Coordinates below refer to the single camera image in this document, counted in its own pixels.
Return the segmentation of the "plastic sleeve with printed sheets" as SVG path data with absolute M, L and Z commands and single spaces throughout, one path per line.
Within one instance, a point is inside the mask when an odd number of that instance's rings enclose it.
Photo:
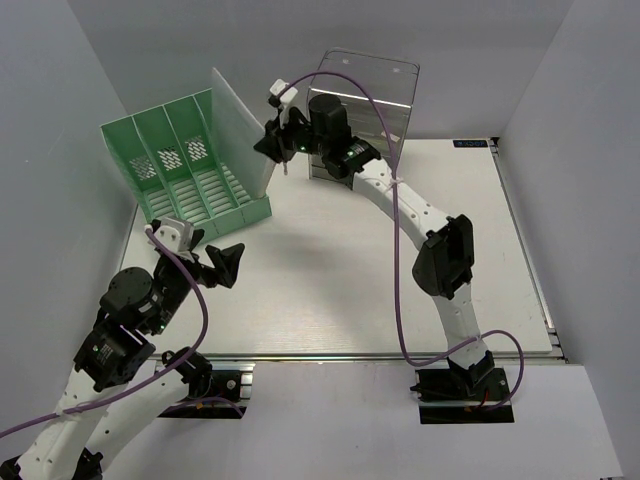
M 256 152 L 264 127 L 218 69 L 211 69 L 211 140 L 224 163 L 252 199 L 266 196 L 275 164 Z

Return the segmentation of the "clear plastic drawer cabinet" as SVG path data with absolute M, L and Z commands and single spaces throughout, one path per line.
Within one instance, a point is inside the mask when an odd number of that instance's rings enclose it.
M 349 76 L 358 84 L 323 74 L 310 81 L 307 98 L 337 96 L 346 109 L 352 134 L 370 143 L 391 163 L 388 145 L 401 154 L 420 67 L 396 58 L 333 48 L 326 51 L 318 68 Z

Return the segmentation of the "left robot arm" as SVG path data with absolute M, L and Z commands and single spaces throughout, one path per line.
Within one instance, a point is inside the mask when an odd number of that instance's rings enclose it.
M 235 284 L 245 246 L 207 246 L 210 265 L 159 255 L 153 272 L 118 272 L 100 299 L 93 329 L 74 358 L 56 418 L 23 454 L 4 461 L 4 479 L 100 479 L 119 453 L 153 420 L 174 405 L 217 400 L 211 363 L 190 347 L 166 351 L 166 375 L 118 399 L 154 353 L 148 335 L 168 326 L 194 284 Z

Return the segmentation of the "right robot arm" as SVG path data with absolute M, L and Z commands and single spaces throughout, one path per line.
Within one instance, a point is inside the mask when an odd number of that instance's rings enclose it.
M 318 156 L 328 173 L 399 222 L 417 250 L 412 277 L 438 311 L 450 354 L 453 390 L 472 399 L 488 385 L 493 355 L 481 337 L 471 298 L 474 265 L 473 225 L 465 215 L 449 216 L 411 187 L 393 178 L 381 153 L 353 135 L 339 98 L 320 94 L 308 111 L 291 106 L 282 94 L 269 98 L 277 110 L 254 148 L 277 163 L 297 153 Z

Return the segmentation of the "green plastic file organizer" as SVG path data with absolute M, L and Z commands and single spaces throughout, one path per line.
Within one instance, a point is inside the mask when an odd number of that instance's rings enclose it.
M 269 218 L 211 139 L 211 91 L 204 90 L 101 126 L 111 158 L 145 219 L 186 220 L 211 241 Z

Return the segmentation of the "small blue label sticker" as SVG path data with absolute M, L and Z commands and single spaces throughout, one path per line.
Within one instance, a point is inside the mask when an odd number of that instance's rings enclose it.
M 454 139 L 455 148 L 488 148 L 488 142 L 481 139 Z

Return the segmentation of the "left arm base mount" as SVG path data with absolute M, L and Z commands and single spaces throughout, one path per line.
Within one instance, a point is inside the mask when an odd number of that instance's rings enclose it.
M 212 361 L 210 379 L 163 411 L 160 418 L 241 419 L 251 398 L 254 363 Z

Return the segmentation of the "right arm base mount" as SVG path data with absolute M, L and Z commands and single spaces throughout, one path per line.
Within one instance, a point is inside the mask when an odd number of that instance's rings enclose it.
M 504 401 L 509 385 L 503 368 L 494 369 L 473 390 L 448 369 L 416 371 L 416 383 L 410 388 L 418 401 L 422 425 L 473 425 L 514 423 L 511 402 Z

